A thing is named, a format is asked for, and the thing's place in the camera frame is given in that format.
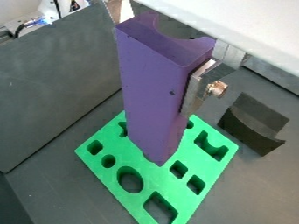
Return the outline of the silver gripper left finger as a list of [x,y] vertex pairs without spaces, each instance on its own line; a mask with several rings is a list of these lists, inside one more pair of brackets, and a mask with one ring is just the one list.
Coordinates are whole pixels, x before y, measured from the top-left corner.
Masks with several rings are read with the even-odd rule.
[[135,16],[129,0],[104,0],[104,3],[116,25]]

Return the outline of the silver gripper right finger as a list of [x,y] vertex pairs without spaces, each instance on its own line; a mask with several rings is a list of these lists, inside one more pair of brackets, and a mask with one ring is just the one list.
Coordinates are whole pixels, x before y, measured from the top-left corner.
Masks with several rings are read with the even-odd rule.
[[214,95],[220,98],[228,89],[223,78],[236,71],[247,60],[247,53],[234,45],[216,40],[211,57],[191,72],[180,114],[190,117],[204,100]]

